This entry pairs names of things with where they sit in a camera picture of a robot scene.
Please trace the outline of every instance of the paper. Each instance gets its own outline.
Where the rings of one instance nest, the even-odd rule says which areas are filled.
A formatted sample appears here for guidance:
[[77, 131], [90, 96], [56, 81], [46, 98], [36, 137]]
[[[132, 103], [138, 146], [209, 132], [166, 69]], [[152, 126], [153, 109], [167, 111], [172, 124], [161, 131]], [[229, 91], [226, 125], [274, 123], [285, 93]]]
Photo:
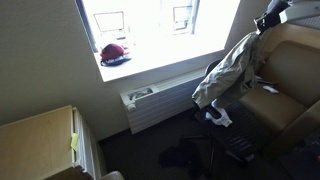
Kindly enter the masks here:
[[71, 136], [71, 147], [73, 150], [78, 151], [79, 134], [73, 133]]

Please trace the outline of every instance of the white wall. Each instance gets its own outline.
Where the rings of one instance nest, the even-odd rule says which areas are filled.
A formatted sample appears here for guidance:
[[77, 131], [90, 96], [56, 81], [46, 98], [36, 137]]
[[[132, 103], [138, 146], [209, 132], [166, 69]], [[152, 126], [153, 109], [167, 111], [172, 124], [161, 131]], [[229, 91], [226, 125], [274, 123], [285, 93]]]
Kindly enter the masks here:
[[[268, 3], [241, 1], [227, 48], [255, 30], [253, 18]], [[99, 140], [129, 127], [119, 92], [221, 57], [210, 54], [103, 83], [74, 0], [1, 0], [0, 24], [0, 125], [71, 104]]]

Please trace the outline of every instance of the chair arm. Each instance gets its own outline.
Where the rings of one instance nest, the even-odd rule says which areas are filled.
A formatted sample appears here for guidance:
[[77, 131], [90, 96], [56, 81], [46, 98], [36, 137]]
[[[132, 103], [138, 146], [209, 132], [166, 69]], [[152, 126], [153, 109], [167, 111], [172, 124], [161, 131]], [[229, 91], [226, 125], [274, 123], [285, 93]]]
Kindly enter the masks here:
[[264, 156], [273, 159], [283, 155], [297, 143], [320, 127], [320, 100], [293, 121], [279, 136], [266, 148]]

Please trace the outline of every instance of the baseball cap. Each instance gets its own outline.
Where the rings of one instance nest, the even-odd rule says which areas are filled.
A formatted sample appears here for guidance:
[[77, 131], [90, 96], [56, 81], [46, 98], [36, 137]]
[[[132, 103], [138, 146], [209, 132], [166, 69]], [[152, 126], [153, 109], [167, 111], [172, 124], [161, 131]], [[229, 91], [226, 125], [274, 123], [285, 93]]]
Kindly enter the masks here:
[[128, 56], [130, 53], [128, 48], [123, 48], [118, 44], [108, 44], [105, 48], [102, 49], [101, 56], [101, 65], [102, 66], [117, 66], [120, 65], [131, 58]]

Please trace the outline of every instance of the dark carpet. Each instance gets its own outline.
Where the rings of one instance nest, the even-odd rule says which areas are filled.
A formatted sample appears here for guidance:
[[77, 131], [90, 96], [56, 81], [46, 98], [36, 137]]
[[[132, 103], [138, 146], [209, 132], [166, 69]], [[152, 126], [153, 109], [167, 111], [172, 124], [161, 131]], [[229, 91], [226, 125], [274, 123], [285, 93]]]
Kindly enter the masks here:
[[[108, 172], [120, 171], [126, 180], [188, 180], [187, 166], [162, 167], [159, 154], [169, 147], [177, 147], [182, 136], [206, 134], [204, 126], [191, 120], [191, 110], [171, 117], [151, 128], [132, 135], [130, 131], [100, 142]], [[205, 167], [210, 161], [212, 144], [207, 140], [194, 141]], [[280, 161], [267, 162], [255, 154], [255, 159], [242, 167], [226, 155], [223, 146], [214, 142], [215, 156], [210, 179], [223, 180], [289, 180], [293, 179]], [[207, 179], [202, 175], [197, 179]]]

